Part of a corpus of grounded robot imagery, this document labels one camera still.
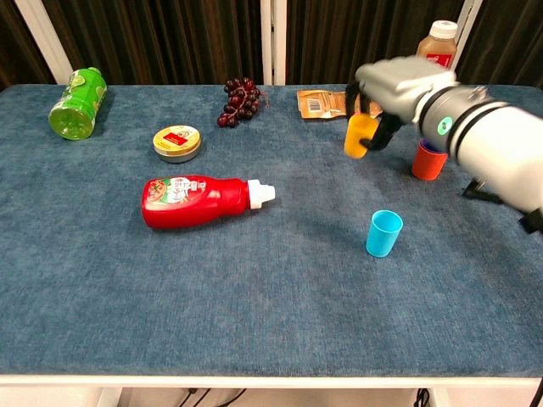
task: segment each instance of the table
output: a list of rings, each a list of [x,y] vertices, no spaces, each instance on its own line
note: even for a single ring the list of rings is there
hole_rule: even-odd
[[[216,126],[221,86],[111,86],[80,142],[48,127],[61,86],[2,92],[0,382],[543,375],[540,236],[506,207],[461,198],[470,177],[452,162],[436,182],[413,178],[412,127],[383,152],[346,158],[344,119],[299,117],[295,91],[310,87],[263,86],[270,108],[231,130]],[[538,89],[490,93],[543,116]],[[175,124],[204,140],[185,164],[152,147]],[[181,174],[259,178],[277,199],[192,230],[148,229],[144,182]],[[364,240],[384,208],[405,226],[374,259]]]

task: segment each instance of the tin lid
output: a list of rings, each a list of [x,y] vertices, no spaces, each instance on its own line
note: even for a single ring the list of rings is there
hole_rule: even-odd
[[[172,125],[153,137],[154,150],[161,155],[180,157],[200,146],[200,133],[188,125]]]

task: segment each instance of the red cup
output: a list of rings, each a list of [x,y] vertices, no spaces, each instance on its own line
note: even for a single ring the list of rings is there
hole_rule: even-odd
[[[419,180],[435,180],[447,160],[447,154],[434,149],[426,140],[418,143],[417,155],[413,161],[411,172]]]

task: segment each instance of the green bottle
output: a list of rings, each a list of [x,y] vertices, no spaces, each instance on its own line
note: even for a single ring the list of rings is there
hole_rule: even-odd
[[[107,90],[104,78],[96,68],[75,71],[62,97],[49,112],[49,125],[69,140],[89,137]]]

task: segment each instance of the sauce bottle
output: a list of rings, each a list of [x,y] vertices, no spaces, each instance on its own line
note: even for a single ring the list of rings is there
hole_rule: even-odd
[[[191,227],[226,215],[260,209],[275,188],[259,180],[218,180],[208,176],[155,178],[143,188],[143,220],[154,229]]]
[[[430,35],[418,44],[417,55],[449,68],[456,55],[456,29],[452,21],[434,21]]]

